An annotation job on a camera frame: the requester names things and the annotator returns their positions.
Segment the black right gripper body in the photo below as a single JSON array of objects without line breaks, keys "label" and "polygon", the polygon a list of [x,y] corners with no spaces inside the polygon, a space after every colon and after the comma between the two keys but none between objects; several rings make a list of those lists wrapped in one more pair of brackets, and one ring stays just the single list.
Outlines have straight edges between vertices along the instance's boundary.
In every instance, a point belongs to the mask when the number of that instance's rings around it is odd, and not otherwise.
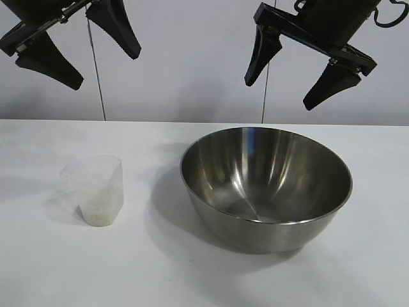
[{"label": "black right gripper body", "polygon": [[378,4],[378,1],[296,1],[294,15],[261,3],[254,21],[367,76],[376,62],[348,42]]}]

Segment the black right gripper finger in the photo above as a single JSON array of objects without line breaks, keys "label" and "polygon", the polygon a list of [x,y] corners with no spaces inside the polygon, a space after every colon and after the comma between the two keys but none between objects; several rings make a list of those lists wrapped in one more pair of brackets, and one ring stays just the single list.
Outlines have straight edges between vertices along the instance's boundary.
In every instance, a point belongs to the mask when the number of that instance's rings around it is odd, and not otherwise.
[{"label": "black right gripper finger", "polygon": [[280,32],[271,27],[261,24],[256,26],[254,48],[244,76],[247,86],[252,86],[256,82],[270,60],[282,49],[279,37]]},{"label": "black right gripper finger", "polygon": [[344,65],[328,64],[315,85],[303,99],[310,111],[331,96],[352,88],[360,82],[359,73]]}]

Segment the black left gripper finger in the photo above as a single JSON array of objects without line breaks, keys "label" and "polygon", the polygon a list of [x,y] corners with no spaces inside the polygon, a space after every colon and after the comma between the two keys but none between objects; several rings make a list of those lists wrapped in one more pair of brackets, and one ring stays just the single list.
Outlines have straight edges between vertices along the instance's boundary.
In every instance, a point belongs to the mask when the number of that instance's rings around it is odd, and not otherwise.
[{"label": "black left gripper finger", "polygon": [[93,1],[86,10],[87,18],[103,29],[131,58],[141,52],[122,0]]},{"label": "black left gripper finger", "polygon": [[73,90],[78,90],[84,80],[55,46],[48,33],[42,33],[19,52],[15,64],[55,79]]}]

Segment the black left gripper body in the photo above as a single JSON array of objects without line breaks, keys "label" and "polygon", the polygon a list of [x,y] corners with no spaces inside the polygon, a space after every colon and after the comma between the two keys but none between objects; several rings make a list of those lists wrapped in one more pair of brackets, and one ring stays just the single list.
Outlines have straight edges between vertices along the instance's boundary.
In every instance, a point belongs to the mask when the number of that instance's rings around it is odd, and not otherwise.
[{"label": "black left gripper body", "polygon": [[20,22],[1,38],[1,50],[8,56],[29,49],[57,23],[64,24],[91,1],[3,1]]}]

